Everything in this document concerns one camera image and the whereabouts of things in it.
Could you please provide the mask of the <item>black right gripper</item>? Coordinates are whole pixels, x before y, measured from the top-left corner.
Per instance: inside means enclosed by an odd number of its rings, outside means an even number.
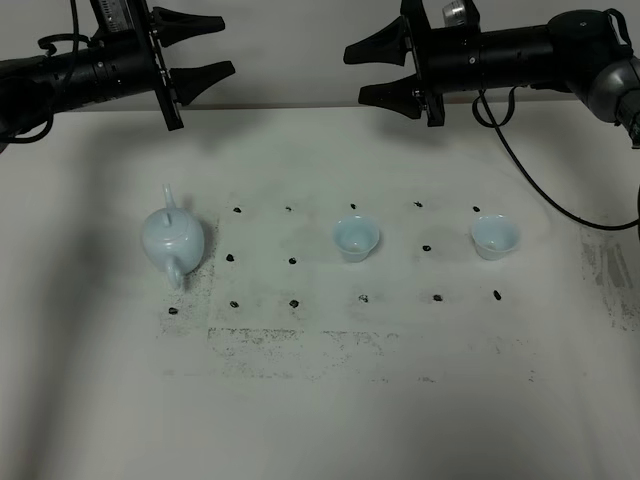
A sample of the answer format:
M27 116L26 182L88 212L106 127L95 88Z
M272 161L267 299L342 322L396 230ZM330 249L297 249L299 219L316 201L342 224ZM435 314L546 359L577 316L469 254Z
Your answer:
M443 95L454 71L471 63L477 53L468 41L480 34L465 27L433 29L421 1L403 1L400 15L364 40L345 48L346 65L382 63L404 66L410 51L415 75L360 89L360 105L386 109L409 119L427 115L429 127L444 124Z

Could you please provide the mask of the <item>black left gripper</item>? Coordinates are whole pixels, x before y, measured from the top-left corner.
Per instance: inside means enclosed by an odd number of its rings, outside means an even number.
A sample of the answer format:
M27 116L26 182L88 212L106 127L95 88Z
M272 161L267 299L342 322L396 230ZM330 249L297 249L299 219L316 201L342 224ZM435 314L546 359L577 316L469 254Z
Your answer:
M190 105L236 70L231 61L221 61L197 68L173 68L169 72L160 44L169 47L192 37L221 32L225 29L224 19L163 7L150 11L145 1L127 4L133 30L106 33L98 28L92 37L96 53L94 72L106 80L104 96L120 99L152 92L167 128L181 129L177 100L183 106Z

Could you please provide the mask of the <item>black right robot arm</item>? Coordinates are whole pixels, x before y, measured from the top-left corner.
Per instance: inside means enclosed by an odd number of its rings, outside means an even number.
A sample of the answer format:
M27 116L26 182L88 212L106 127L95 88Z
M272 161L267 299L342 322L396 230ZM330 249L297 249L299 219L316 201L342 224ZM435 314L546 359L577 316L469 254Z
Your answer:
M420 1L404 1L400 15L345 49L347 65L414 62L414 74L361 88L358 101L445 122L449 93L530 87L574 94L599 120L623 126L639 145L639 60L624 16L614 10L574 10L547 24L484 32L471 1L443 9L445 25L430 26Z

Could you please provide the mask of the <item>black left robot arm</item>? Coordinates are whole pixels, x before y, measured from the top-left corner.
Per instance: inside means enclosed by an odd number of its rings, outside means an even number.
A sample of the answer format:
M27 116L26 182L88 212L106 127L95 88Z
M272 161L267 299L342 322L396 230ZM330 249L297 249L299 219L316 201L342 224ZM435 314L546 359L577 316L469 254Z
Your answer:
M166 66L165 47L225 28L220 16L190 15L144 1L94 1L96 33L39 40L39 56L1 63L1 145L35 143L57 113L146 92L155 94L169 130L182 128L179 109L235 72L230 61L198 68Z

